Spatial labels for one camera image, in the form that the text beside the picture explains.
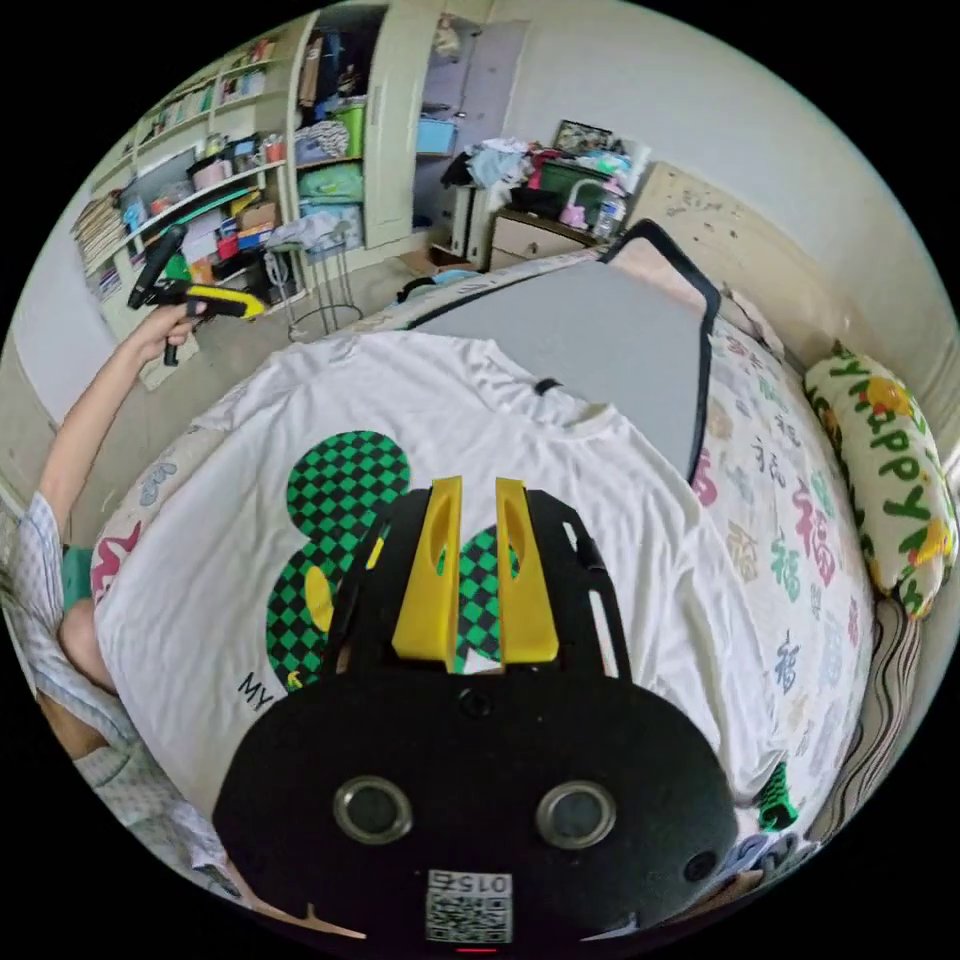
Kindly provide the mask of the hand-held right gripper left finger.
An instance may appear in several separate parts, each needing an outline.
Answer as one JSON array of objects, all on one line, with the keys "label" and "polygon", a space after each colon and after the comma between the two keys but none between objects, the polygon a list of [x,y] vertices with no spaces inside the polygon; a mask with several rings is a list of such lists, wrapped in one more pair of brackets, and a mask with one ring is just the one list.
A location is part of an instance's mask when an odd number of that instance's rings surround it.
[{"label": "hand-held right gripper left finger", "polygon": [[397,501],[392,545],[407,565],[392,648],[402,660],[455,663],[462,479],[435,480]]}]

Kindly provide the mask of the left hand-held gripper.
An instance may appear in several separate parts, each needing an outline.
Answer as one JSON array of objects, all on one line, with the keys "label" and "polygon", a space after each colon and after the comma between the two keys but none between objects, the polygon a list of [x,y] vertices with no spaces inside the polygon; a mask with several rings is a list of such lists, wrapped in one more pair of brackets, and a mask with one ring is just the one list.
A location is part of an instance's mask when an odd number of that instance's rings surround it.
[{"label": "left hand-held gripper", "polygon": [[186,308],[186,320],[190,331],[217,315],[242,320],[254,320],[265,311],[264,304],[245,291],[211,285],[190,285],[185,281],[170,281],[158,284],[152,293],[155,306]]}]

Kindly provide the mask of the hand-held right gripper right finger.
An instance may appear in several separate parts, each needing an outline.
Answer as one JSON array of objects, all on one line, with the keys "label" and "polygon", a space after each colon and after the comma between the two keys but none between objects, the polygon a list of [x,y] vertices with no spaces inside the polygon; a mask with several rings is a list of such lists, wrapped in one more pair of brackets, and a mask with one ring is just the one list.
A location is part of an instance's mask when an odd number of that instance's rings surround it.
[{"label": "hand-held right gripper right finger", "polygon": [[526,488],[498,478],[495,494],[501,662],[551,663],[559,638]]}]

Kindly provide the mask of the person's left hand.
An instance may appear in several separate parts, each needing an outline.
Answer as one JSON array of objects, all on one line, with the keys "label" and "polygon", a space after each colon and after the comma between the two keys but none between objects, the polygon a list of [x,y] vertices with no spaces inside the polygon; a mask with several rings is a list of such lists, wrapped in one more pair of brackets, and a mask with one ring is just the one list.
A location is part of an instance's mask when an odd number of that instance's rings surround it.
[{"label": "person's left hand", "polygon": [[140,366],[163,358],[168,349],[176,351],[193,334],[199,315],[192,303],[158,306],[135,331]]}]

